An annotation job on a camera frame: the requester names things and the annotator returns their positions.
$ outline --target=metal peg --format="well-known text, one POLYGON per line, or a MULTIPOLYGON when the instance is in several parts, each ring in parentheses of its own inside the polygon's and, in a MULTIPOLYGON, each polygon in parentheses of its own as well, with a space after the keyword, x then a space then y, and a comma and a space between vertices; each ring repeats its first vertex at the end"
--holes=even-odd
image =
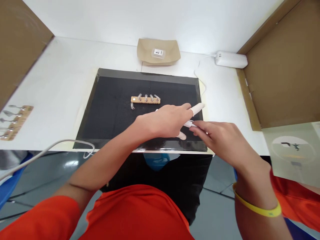
POLYGON ((2 123, 4 123, 4 122, 11 122, 11 123, 13 123, 13 124, 16 124, 18 121, 15 121, 15 120, 9 121, 9 120, 5 120, 4 118, 0 118, 0 122, 2 122, 2 123))
POLYGON ((8 135, 7 134, 1 135, 0 138, 6 139, 6 138, 8 138, 8 135))
POLYGON ((3 127, 0 127, 0 131, 4 130, 4 131, 10 131, 11 132, 11 131, 13 131, 13 129, 14 128, 3 128, 3 127))
POLYGON ((157 95, 154 95, 157 99, 156 102, 159 102, 160 98, 157 95))
POLYGON ((20 108, 22 111, 26 110, 25 107, 17 107, 16 105, 9 105, 8 107, 20 108))
POLYGON ((5 115, 7 115, 8 117, 11 117, 11 116, 13 116, 13 115, 16 115, 17 117, 21 117, 21 116, 22 116, 22 114, 9 112, 9 111, 7 111, 7 110, 4 110, 3 113, 4 113, 5 115))

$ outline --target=white cable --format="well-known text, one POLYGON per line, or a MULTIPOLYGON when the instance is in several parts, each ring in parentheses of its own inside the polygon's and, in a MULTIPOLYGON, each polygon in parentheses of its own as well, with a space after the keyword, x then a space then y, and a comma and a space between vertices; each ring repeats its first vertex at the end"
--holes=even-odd
POLYGON ((35 155, 33 158, 29 159, 28 161, 21 163, 20 165, 10 169, 9 171, 7 171, 5 174, 3 174, 2 176, 0 176, 0 180, 4 179, 5 177, 13 174, 15 171, 18 171, 19 169, 29 165, 30 163, 32 163, 33 161, 37 160, 39 157, 41 157, 43 154, 45 154, 47 151, 49 151, 51 148, 53 148, 55 145, 57 145, 58 143, 61 142, 77 142, 77 143, 83 143, 83 144, 87 144, 90 145, 92 147, 92 151, 90 152, 90 154, 86 157, 84 157, 85 159, 88 158, 93 151, 95 150, 95 146, 92 143, 89 142, 84 142, 84 141, 79 141, 79 140, 73 140, 73 139, 65 139, 65 140, 60 140, 58 142, 55 142, 54 144, 50 145, 49 147, 47 147, 45 150, 43 150, 42 152, 40 152, 39 154, 35 155))
POLYGON ((90 155, 93 156, 92 152, 84 152, 84 153, 83 153, 83 158, 86 159, 86 158, 88 158, 90 155))
POLYGON ((208 56, 205 56, 204 58, 201 58, 200 60, 199 60, 199 64, 198 64, 198 66, 197 66, 197 68, 193 71, 193 74, 199 79, 199 81, 203 84, 203 86, 204 86, 204 91, 203 91, 203 93, 201 94, 201 96, 200 96, 200 98, 201 98, 201 100, 202 100, 202 96, 203 96, 203 94, 206 92, 206 90, 207 90, 207 86, 204 84, 204 82, 203 81, 201 81, 200 80, 200 78, 197 76, 197 74, 196 74, 196 70, 200 67, 200 62, 203 60, 203 59, 205 59, 205 58, 207 58, 207 57, 216 57, 217 55, 216 54, 210 54, 210 55, 208 55, 208 56))

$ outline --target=white wall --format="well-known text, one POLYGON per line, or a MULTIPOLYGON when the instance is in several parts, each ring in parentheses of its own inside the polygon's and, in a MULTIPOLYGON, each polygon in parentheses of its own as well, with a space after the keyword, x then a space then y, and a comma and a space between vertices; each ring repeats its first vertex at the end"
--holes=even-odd
POLYGON ((283 0, 24 0, 55 36, 136 46, 177 39, 181 51, 237 52, 283 0))

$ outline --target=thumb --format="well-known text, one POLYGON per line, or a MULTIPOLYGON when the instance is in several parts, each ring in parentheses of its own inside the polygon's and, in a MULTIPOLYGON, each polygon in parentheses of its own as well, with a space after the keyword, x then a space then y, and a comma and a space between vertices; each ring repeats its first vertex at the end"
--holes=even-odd
POLYGON ((210 144, 210 142, 212 141, 211 138, 201 128, 191 127, 189 128, 189 130, 197 134, 206 145, 210 144))

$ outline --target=white power adapter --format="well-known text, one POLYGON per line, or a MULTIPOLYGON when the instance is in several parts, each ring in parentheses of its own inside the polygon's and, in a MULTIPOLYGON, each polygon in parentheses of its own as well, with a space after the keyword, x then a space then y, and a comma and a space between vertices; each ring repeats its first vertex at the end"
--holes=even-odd
POLYGON ((219 66, 244 68, 248 65, 248 60, 246 55, 219 51, 215 63, 219 66))

